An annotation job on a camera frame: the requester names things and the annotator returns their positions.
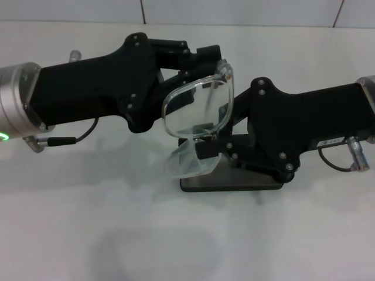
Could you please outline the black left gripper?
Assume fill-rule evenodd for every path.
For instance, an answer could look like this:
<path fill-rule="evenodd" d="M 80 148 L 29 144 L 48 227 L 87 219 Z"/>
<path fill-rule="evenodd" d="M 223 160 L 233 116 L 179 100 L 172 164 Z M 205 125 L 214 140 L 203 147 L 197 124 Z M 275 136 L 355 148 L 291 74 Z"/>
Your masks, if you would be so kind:
<path fill-rule="evenodd" d="M 175 68 L 162 59 L 175 51 L 173 40 L 133 33 L 110 54 L 42 68 L 30 106 L 47 126 L 113 115 L 146 132 L 161 118 L 158 72 Z"/>

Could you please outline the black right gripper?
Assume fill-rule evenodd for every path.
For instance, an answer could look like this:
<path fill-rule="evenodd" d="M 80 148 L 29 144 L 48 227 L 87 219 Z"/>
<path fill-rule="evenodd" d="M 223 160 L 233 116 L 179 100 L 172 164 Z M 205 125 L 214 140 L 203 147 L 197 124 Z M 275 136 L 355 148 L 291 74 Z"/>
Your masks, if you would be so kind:
<path fill-rule="evenodd" d="M 375 134 L 375 111 L 358 83 L 287 94 L 259 77 L 234 98 L 230 115 L 228 103 L 219 108 L 219 121 L 226 121 L 220 131 L 232 131 L 247 117 L 250 141 L 271 162 L 278 182 L 293 179 L 305 152 Z"/>

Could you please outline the clear white glasses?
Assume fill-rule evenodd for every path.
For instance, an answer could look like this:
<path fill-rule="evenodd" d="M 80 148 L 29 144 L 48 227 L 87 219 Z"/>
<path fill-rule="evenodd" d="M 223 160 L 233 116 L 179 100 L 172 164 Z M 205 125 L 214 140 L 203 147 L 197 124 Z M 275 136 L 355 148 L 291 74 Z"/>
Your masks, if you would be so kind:
<path fill-rule="evenodd" d="M 230 119 L 233 103 L 234 73 L 226 60 L 217 63 L 213 75 L 168 94 L 162 104 L 163 125 L 170 136 L 182 141 L 165 160 L 165 173 L 169 177 L 202 176 L 216 168 L 221 153 L 199 159 L 196 145 L 217 139 Z"/>

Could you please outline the black glasses case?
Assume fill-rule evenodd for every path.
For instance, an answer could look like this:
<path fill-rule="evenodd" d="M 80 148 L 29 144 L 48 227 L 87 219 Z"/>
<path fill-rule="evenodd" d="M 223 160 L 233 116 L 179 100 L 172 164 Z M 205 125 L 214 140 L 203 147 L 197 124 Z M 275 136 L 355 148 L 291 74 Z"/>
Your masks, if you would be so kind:
<path fill-rule="evenodd" d="M 220 137 L 216 141 L 227 142 L 228 148 L 231 148 L 231 141 L 242 141 L 251 146 L 250 138 L 246 134 Z M 184 192 L 278 190 L 294 178 L 294 173 L 277 171 L 282 174 L 282 182 L 277 182 L 271 176 L 259 172 L 234 169 L 229 166 L 228 160 L 221 154 L 221 159 L 212 172 L 180 179 L 180 189 Z"/>

